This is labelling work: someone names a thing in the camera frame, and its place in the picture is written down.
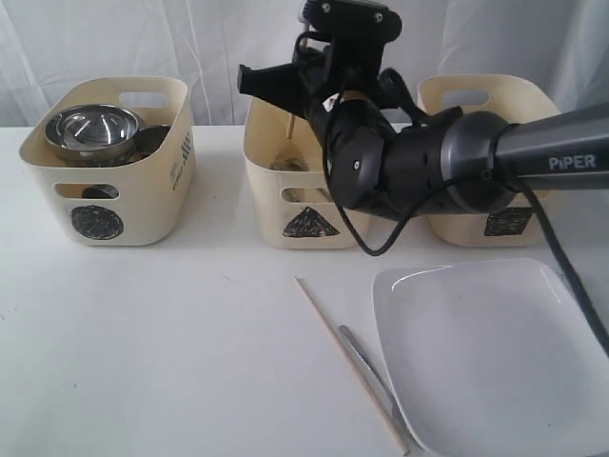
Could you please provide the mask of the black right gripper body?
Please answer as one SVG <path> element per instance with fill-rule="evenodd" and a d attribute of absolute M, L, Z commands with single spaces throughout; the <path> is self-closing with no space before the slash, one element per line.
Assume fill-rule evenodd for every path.
<path fill-rule="evenodd" d="M 329 162 L 328 190 L 346 209 L 372 209 L 379 199 L 383 152 L 395 130 L 369 99 L 358 70 L 316 88 L 305 119 Z"/>

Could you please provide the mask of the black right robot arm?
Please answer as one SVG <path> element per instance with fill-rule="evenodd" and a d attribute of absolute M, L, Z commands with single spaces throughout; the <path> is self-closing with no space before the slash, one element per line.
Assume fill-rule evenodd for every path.
<path fill-rule="evenodd" d="M 343 211 L 394 221 L 484 213 L 506 207 L 522 187 L 608 185 L 603 104 L 528 123 L 460 107 L 429 114 L 392 69 L 366 80 L 354 69 L 330 76 L 303 63 L 240 67 L 238 89 L 305 119 Z"/>

